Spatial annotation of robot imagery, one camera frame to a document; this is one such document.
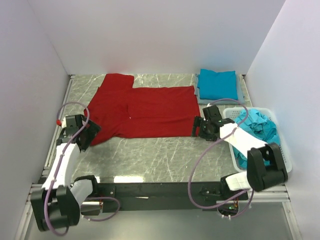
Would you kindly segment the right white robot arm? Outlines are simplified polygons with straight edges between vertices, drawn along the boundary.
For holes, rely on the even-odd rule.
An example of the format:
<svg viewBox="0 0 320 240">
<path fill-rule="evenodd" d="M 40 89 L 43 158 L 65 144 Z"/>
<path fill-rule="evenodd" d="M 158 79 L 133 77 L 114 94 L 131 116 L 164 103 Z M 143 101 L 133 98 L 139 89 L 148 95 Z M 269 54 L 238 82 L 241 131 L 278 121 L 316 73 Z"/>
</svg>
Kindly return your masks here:
<svg viewBox="0 0 320 240">
<path fill-rule="evenodd" d="M 252 189 L 256 192 L 287 182 L 289 176 L 282 150 L 276 142 L 267 143 L 249 132 L 241 125 L 249 118 L 249 110 L 244 108 L 244 117 L 235 122 L 222 118 L 216 105 L 203 109 L 204 117 L 195 117 L 192 136 L 199 129 L 198 136 L 214 144 L 229 143 L 246 158 L 246 170 L 222 178 L 219 193 L 230 200 L 237 191 Z"/>
</svg>

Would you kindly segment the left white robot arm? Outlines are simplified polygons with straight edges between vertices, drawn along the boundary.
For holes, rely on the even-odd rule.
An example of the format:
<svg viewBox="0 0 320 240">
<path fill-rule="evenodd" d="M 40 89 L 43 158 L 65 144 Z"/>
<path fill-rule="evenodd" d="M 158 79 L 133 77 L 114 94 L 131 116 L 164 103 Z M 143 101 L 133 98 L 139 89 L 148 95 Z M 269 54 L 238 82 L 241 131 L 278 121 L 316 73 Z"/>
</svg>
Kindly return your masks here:
<svg viewBox="0 0 320 240">
<path fill-rule="evenodd" d="M 82 114 L 57 121 L 62 130 L 56 140 L 56 155 L 50 173 L 41 189 L 31 194 L 35 221 L 41 232 L 68 229 L 79 223 L 81 205 L 96 200 L 100 188 L 94 175 L 77 178 L 72 187 L 76 160 L 86 151 L 101 127 Z"/>
</svg>

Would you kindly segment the red t shirt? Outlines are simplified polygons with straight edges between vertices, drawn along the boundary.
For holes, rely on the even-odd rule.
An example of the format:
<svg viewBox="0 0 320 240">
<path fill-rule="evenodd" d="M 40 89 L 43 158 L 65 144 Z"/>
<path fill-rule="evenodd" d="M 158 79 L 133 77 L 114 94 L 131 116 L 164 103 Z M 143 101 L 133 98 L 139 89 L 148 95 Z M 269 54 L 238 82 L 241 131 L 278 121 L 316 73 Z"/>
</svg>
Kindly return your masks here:
<svg viewBox="0 0 320 240">
<path fill-rule="evenodd" d="M 84 111 L 101 130 L 91 145 L 113 137 L 190 137 L 200 115 L 193 86 L 134 87 L 134 76 L 109 73 Z"/>
</svg>

